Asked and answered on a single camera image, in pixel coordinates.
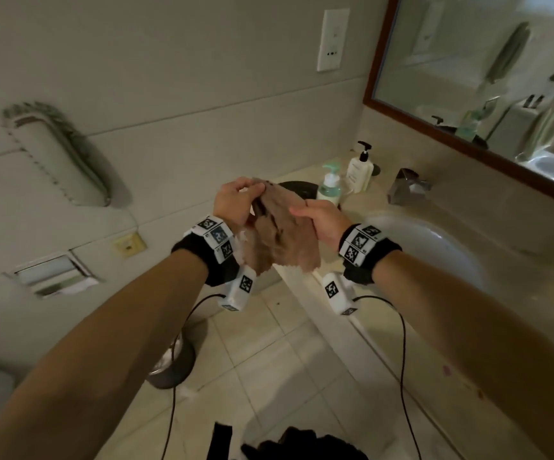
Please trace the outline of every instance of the soap dispenser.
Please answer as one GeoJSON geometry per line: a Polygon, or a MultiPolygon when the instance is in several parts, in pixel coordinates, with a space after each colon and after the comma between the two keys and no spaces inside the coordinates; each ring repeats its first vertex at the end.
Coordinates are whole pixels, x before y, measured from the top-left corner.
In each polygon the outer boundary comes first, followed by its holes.
{"type": "Polygon", "coordinates": [[[339,206],[339,200],[341,199],[341,177],[339,176],[339,170],[341,165],[339,163],[326,163],[324,168],[330,169],[330,172],[324,177],[324,182],[317,189],[317,200],[329,200],[334,206],[339,206]]]}
{"type": "Polygon", "coordinates": [[[358,143],[364,147],[364,150],[359,158],[351,159],[347,168],[347,183],[356,194],[366,190],[373,174],[373,163],[368,160],[368,151],[373,146],[362,140],[358,140],[358,143]]]}

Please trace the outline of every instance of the floor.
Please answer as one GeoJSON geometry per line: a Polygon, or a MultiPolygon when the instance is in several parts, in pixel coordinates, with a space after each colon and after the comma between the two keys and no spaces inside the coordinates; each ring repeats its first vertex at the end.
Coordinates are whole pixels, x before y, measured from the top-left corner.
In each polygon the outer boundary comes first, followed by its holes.
{"type": "MultiPolygon", "coordinates": [[[[370,459],[390,450],[389,436],[370,429],[368,397],[285,283],[253,296],[242,313],[222,311],[187,336],[197,360],[177,388],[166,459],[204,460],[216,421],[233,426],[230,459],[245,459],[242,443],[277,440],[290,425],[350,441],[370,459]]],[[[160,460],[172,394],[145,383],[98,458],[160,460]]]]}

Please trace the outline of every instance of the chrome faucet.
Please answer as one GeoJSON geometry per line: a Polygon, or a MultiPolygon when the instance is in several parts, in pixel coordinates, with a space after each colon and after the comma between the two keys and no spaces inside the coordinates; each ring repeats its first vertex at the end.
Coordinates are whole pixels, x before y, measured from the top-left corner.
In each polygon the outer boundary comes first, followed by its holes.
{"type": "Polygon", "coordinates": [[[401,168],[388,192],[390,205],[403,205],[406,200],[424,197],[432,185],[420,179],[420,175],[412,169],[401,168]]]}

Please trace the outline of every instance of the beige countertop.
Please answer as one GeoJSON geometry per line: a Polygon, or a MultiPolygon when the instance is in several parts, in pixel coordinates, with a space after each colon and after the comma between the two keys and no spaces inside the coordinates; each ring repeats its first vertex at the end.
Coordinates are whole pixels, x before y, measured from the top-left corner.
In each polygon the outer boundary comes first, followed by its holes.
{"type": "MultiPolygon", "coordinates": [[[[353,155],[354,153],[347,152],[330,161],[340,161],[341,172],[344,173],[353,155]]],[[[322,164],[317,164],[275,178],[273,181],[301,180],[320,183],[326,171],[322,164]]],[[[548,330],[543,327],[551,310],[530,306],[527,284],[535,280],[535,275],[538,274],[535,268],[428,200],[416,200],[403,207],[389,205],[386,194],[397,171],[397,167],[382,167],[381,174],[371,179],[366,192],[342,198],[342,211],[355,222],[361,222],[365,217],[381,211],[389,211],[435,225],[456,239],[477,260],[485,271],[488,292],[532,326],[547,334],[548,330]]],[[[342,260],[337,255],[325,247],[322,247],[321,252],[322,264],[313,273],[318,281],[330,271],[343,270],[342,260]]],[[[394,310],[377,303],[369,303],[373,301],[366,302],[350,317],[350,321],[392,373],[399,374],[402,358],[400,319],[394,310]]],[[[408,391],[465,458],[543,458],[510,419],[488,401],[478,388],[459,375],[411,328],[408,328],[407,336],[406,371],[405,385],[408,391]]]]}

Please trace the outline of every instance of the electrical outlet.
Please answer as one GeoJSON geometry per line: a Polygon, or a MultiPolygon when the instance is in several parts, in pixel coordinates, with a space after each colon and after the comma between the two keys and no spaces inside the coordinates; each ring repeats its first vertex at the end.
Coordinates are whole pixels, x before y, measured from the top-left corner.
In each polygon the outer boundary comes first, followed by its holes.
{"type": "Polygon", "coordinates": [[[322,38],[317,57],[317,71],[330,71],[341,67],[345,34],[349,21],[349,8],[324,11],[322,38]]]}
{"type": "Polygon", "coordinates": [[[134,232],[132,234],[124,235],[113,242],[113,247],[123,258],[129,258],[147,249],[147,245],[138,234],[134,232]]]}

